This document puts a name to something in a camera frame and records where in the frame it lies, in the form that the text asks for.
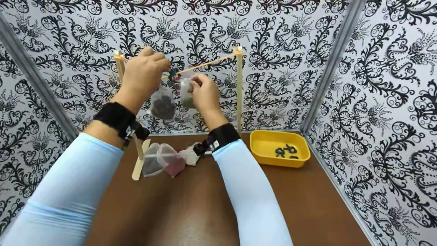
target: small bag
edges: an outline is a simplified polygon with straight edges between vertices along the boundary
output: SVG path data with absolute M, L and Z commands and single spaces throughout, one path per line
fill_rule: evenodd
M 160 144 L 153 143 L 149 146 L 143 155 L 144 165 L 142 166 L 142 175 L 144 177 L 155 176 L 164 170 L 163 166 L 158 162 L 157 152 Z
M 193 94 L 189 91 L 193 91 L 193 86 L 190 83 L 190 78 L 185 78 L 180 81 L 180 101 L 185 108 L 195 109 Z
M 158 119 L 173 119 L 176 112 L 173 93 L 170 89 L 160 85 L 150 97 L 151 106 L 148 114 Z
M 172 178 L 185 168 L 185 158 L 168 144 L 161 144 L 156 155 L 158 163 Z

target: wooden tabletop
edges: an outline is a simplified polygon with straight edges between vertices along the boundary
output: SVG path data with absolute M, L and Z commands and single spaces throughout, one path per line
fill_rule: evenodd
M 204 135 L 152 137 L 184 149 Z M 248 134 L 243 136 L 247 143 Z M 133 181 L 137 159 L 131 144 L 101 199 L 90 246 L 236 246 L 238 228 L 220 170 L 212 157 Z M 368 246 L 360 227 L 311 158 L 300 169 L 262 165 L 284 214 L 295 246 Z

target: damask wallpaper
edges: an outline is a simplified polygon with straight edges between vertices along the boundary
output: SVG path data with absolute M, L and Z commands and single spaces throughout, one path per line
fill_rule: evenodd
M 0 44 L 0 234 L 69 144 Z
M 79 130 L 119 87 L 112 51 L 127 58 L 144 46 L 179 69 L 243 46 L 243 128 L 297 129 L 308 111 L 339 31 L 347 0 L 4 0 L 3 14 Z M 220 87 L 225 116 L 236 122 L 236 58 L 199 70 Z M 174 120 L 146 114 L 153 133 L 206 131 L 180 104 Z
M 368 0 L 309 135 L 375 245 L 437 245 L 437 2 Z

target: black clothespin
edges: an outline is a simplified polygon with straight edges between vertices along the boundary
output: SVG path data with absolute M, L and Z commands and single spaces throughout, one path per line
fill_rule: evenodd
M 174 79 L 173 77 L 176 75 L 177 72 L 179 72 L 179 69 L 177 67 L 172 68 L 169 72 L 168 80 L 171 81 L 172 79 Z
M 285 144 L 287 147 L 286 148 L 284 148 L 286 151 L 288 151 L 290 154 L 295 154 L 295 153 L 297 153 L 298 151 L 296 150 L 296 148 L 295 147 L 293 147 L 293 146 L 290 146 L 290 145 L 288 145 L 288 144 Z
M 208 136 L 203 142 L 196 144 L 193 147 L 194 153 L 196 153 L 197 156 L 204 155 L 206 151 L 208 151 L 209 146 L 214 142 L 214 139 L 212 137 Z
M 139 126 L 137 126 L 135 130 L 135 135 L 137 136 L 138 139 L 145 141 L 149 137 L 150 131 L 149 129 L 142 127 L 141 124 L 138 125 Z
M 275 151 L 276 157 L 281 156 L 282 158 L 285 158 L 285 151 L 282 148 L 277 148 Z

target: string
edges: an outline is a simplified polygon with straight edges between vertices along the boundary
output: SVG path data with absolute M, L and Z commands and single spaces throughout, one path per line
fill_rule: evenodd
M 225 59 L 231 58 L 231 57 L 233 57 L 233 56 L 237 56 L 237 55 L 238 55 L 238 54 L 234 52 L 234 53 L 232 53 L 232 54 L 229 55 L 229 56 L 225 56 L 225 57 L 222 57 L 222 58 L 216 59 L 216 60 L 214 60 L 214 61 L 210 61 L 210 62 L 207 62 L 207 63 L 204 63 L 204 64 L 200 64 L 199 66 L 195 66 L 195 67 L 192 67 L 192 68 L 185 69 L 184 71 L 177 72 L 177 73 L 175 73 L 175 75 L 176 75 L 176 74 L 183 74 L 183 73 L 186 73 L 186 72 L 192 71 L 192 70 L 194 70 L 194 69 L 198 69 L 198 68 L 200 68 L 200 67 L 204 67 L 204 66 L 207 66 L 207 65 L 209 65 L 209 64 L 213 64 L 213 63 L 216 63 L 216 62 L 219 62 L 219 61 L 221 61 L 221 60 L 225 60 Z M 168 78 L 168 76 L 164 76 L 164 77 L 162 77 L 161 80 L 164 80 L 164 79 L 166 79 L 166 78 Z

